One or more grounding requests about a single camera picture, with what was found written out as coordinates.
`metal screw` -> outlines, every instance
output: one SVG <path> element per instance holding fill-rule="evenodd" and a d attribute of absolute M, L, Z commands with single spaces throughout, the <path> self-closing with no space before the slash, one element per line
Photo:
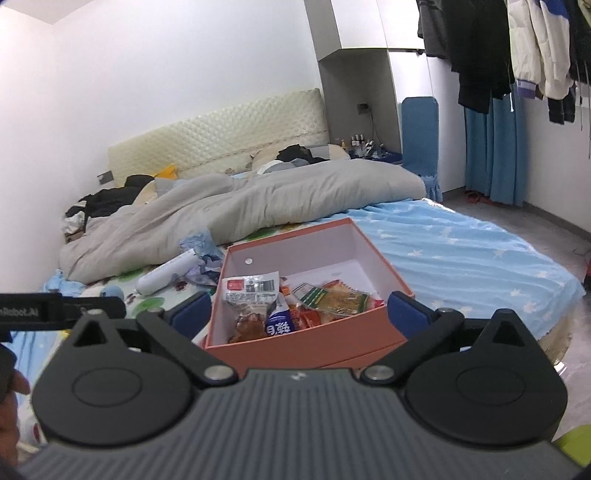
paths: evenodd
<path fill-rule="evenodd" d="M 148 312 L 155 313 L 159 317 L 161 317 L 162 315 L 164 315 L 164 309 L 162 307 L 150 307 L 148 309 Z"/>
<path fill-rule="evenodd" d="M 208 380 L 221 382 L 232 377 L 234 370 L 227 365 L 212 365 L 205 369 L 203 373 Z"/>
<path fill-rule="evenodd" d="M 394 370 L 388 365 L 372 365 L 365 369 L 365 376 L 370 380 L 382 382 L 390 380 L 394 376 Z"/>

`person's hand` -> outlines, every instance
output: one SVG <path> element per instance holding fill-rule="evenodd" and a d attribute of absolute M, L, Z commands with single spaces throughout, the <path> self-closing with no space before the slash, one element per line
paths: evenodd
<path fill-rule="evenodd" d="M 17 442 L 19 432 L 17 427 L 17 393 L 28 395 L 31 386 L 22 373 L 14 371 L 10 391 L 0 403 L 0 457 L 10 465 L 18 464 Z"/>

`tile floor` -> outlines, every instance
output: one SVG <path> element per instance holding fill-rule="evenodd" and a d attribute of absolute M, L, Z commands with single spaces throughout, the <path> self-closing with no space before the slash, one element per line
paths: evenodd
<path fill-rule="evenodd" d="M 591 244 L 561 227 L 533 213 L 514 207 L 498 207 L 478 203 L 469 205 L 464 198 L 444 202 L 457 212 L 481 220 L 489 220 L 521 236 L 538 251 L 582 279 L 586 264 L 581 255 Z M 591 294 L 577 306 L 573 340 L 564 359 L 566 370 L 562 376 L 569 391 L 569 403 L 558 428 L 557 436 L 570 429 L 591 424 Z"/>

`white cylinder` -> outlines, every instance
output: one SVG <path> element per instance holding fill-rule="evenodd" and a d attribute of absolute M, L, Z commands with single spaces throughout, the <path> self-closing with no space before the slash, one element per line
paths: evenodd
<path fill-rule="evenodd" d="M 140 277 L 135 289 L 140 295 L 152 295 L 152 293 L 169 285 L 178 277 L 186 275 L 189 270 L 199 265 L 200 262 L 201 259 L 194 249 L 187 250 L 185 253 Z"/>

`ceiling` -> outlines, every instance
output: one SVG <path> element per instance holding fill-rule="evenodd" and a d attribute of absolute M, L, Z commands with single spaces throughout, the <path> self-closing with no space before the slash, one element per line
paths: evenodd
<path fill-rule="evenodd" d="M 92 0 L 6 0 L 3 5 L 17 12 L 54 24 Z"/>

